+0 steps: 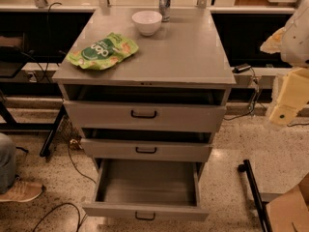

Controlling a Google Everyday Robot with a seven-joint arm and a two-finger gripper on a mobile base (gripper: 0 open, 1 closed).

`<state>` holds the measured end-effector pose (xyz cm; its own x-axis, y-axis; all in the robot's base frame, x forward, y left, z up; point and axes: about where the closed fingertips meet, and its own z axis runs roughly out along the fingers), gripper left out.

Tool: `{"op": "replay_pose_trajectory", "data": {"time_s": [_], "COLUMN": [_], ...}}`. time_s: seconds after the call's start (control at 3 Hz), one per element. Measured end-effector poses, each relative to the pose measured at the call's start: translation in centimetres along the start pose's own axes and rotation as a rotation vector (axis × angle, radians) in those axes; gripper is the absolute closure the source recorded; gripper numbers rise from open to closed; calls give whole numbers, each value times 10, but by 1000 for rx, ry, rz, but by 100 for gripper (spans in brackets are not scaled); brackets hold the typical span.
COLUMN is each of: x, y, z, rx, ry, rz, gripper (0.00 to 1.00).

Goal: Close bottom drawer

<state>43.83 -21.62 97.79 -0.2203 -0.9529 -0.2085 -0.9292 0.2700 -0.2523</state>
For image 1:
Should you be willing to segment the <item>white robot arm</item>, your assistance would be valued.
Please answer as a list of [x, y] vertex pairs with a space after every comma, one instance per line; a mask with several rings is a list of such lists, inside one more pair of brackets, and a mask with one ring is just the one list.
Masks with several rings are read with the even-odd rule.
[[309, 102], [309, 12], [298, 8], [285, 26], [274, 32], [260, 46], [264, 53], [279, 53], [292, 66], [273, 81], [272, 102], [267, 117], [272, 125], [287, 126]]

